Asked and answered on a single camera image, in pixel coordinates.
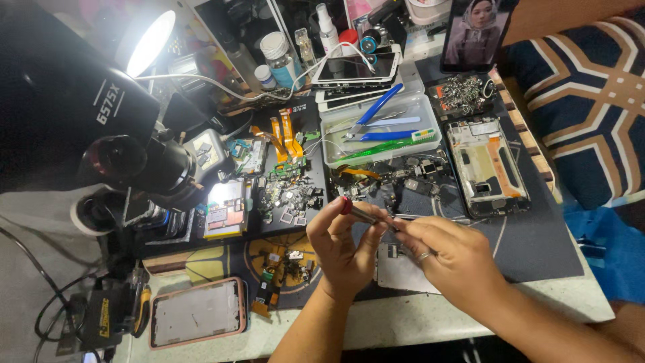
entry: headscarf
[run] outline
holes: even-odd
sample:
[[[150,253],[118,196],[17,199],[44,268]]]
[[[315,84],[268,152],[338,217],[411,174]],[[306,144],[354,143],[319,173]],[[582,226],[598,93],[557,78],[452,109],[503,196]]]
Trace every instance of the headscarf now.
[[[490,2],[491,5],[493,6],[493,10],[490,16],[490,22],[483,28],[475,28],[470,22],[470,16],[472,15],[473,7],[475,6],[474,4],[476,1],[477,0],[473,0],[470,3],[470,5],[468,5],[468,8],[466,8],[466,11],[461,18],[461,23],[462,23],[461,26],[471,31],[471,34],[468,35],[469,38],[472,38],[478,41],[479,39],[481,39],[482,30],[495,27],[495,21],[497,20],[497,3],[495,2],[495,0],[485,0]]]

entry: spray bottle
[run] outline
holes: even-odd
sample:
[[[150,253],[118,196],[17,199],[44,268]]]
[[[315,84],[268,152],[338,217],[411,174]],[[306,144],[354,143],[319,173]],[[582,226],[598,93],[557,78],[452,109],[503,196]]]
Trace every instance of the spray bottle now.
[[[321,28],[321,41],[322,47],[324,48],[325,54],[329,54],[330,58],[341,57],[342,50],[340,47],[332,49],[338,45],[338,31],[332,23],[332,19],[327,12],[327,6],[323,4],[318,4],[316,6],[316,12],[318,13],[318,22]]]

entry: wire cutters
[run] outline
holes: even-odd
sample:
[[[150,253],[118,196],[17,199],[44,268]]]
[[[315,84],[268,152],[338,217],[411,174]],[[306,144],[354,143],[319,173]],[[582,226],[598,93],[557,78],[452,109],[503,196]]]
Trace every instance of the wire cutters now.
[[[395,132],[368,132],[366,134],[359,134],[359,131],[369,122],[374,115],[389,101],[394,95],[403,88],[403,83],[392,87],[387,91],[376,103],[365,112],[365,114],[356,121],[356,124],[349,129],[347,134],[343,136],[345,141],[390,141],[403,138],[409,138],[410,134],[419,130],[395,131]]]

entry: red cap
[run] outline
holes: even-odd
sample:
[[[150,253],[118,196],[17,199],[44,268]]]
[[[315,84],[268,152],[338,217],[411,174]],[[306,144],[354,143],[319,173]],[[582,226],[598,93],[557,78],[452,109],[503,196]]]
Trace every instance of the red cap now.
[[[338,42],[340,43],[346,41],[347,43],[354,44],[358,42],[358,40],[359,40],[359,34],[354,29],[343,30],[343,32],[338,36]]]
[[[354,203],[352,203],[352,200],[346,196],[341,196],[341,198],[345,201],[345,206],[341,210],[341,215],[346,216],[352,210]]]

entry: pillow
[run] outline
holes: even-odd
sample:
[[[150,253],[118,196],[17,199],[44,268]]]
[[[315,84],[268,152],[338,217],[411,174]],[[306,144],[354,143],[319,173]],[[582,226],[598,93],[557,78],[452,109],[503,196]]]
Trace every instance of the pillow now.
[[[536,137],[578,202],[634,199],[645,187],[645,8],[507,53]]]

